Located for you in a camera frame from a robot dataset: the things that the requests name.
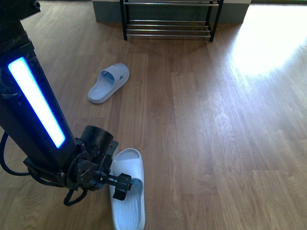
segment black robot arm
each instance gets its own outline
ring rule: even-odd
[[[37,181],[70,190],[66,205],[74,190],[84,190],[81,200],[104,184],[123,200],[131,177],[110,174],[118,142],[94,126],[74,138],[20,23],[39,11],[35,0],[0,0],[0,126],[28,156],[24,163]]]

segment wall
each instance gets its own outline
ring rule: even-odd
[[[224,0],[219,22],[243,23],[250,0]],[[119,0],[93,0],[97,22],[121,22]],[[213,7],[211,21],[217,7]],[[147,20],[203,20],[206,7],[130,6],[130,19]]]

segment shoe rack shelf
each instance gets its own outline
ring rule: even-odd
[[[213,41],[224,0],[120,0],[124,40],[128,37],[203,38]],[[129,9],[145,6],[206,6],[205,21],[131,20]],[[212,8],[217,7],[214,25],[210,25]]]

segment blue led light strip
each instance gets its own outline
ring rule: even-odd
[[[61,147],[65,141],[63,131],[55,119],[25,59],[21,57],[10,63],[9,70],[54,144],[57,148]]]

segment slipper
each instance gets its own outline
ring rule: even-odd
[[[113,198],[115,187],[110,186],[113,225],[115,230],[143,230],[145,225],[144,170],[140,152],[125,149],[117,154],[111,165],[111,174],[132,177],[131,190],[125,200]]]
[[[105,102],[128,81],[129,75],[127,66],[122,63],[100,71],[96,84],[88,92],[88,100],[95,104]]]

